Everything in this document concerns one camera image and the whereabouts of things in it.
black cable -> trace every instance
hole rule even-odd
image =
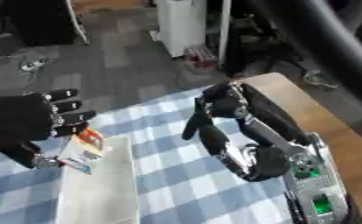
[[[362,101],[362,45],[331,7],[316,0],[252,0],[279,29]]]

small package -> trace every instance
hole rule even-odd
[[[79,135],[73,135],[61,150],[58,160],[82,172],[92,174],[95,165],[106,153],[103,136],[96,131],[86,129]]]

blue and white checkered cloth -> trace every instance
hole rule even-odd
[[[292,223],[280,178],[247,183],[209,157],[196,137],[181,139],[200,93],[166,95],[99,115],[91,123],[105,137],[131,138],[141,223]],[[234,121],[216,123],[234,144],[250,141]],[[47,151],[58,145],[58,140],[41,144]],[[60,174],[59,169],[28,171],[0,154],[0,224],[53,223]]]

floor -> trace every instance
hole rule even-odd
[[[73,6],[79,13],[95,9],[108,8],[112,10],[132,9],[142,7],[143,0],[73,0]]]
[[[14,38],[0,40],[0,53],[16,57],[0,59],[0,95],[78,88],[85,109],[105,112],[226,80],[219,72],[189,72],[180,61],[172,60],[159,42],[153,42],[148,34],[157,28],[153,10],[100,9],[86,14],[82,21],[91,39],[87,46],[77,39],[74,45],[25,49]],[[31,77],[18,74],[18,64],[39,56],[51,63],[27,85]],[[362,135],[362,104],[347,91],[328,92],[305,85],[291,66],[278,65],[275,70]],[[254,69],[244,73],[246,77],[256,74]]]

table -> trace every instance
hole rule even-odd
[[[287,109],[304,129],[322,135],[362,208],[362,153],[353,154],[362,149],[362,138],[280,74],[244,81]],[[291,223],[280,178],[247,183],[208,157],[196,137],[181,139],[201,90],[110,111],[91,122],[106,137],[124,135],[132,141],[141,223]],[[234,143],[248,142],[234,121],[216,123]],[[41,143],[48,153],[58,146],[58,140]],[[53,223],[60,174],[59,169],[28,171],[0,155],[0,224]]]

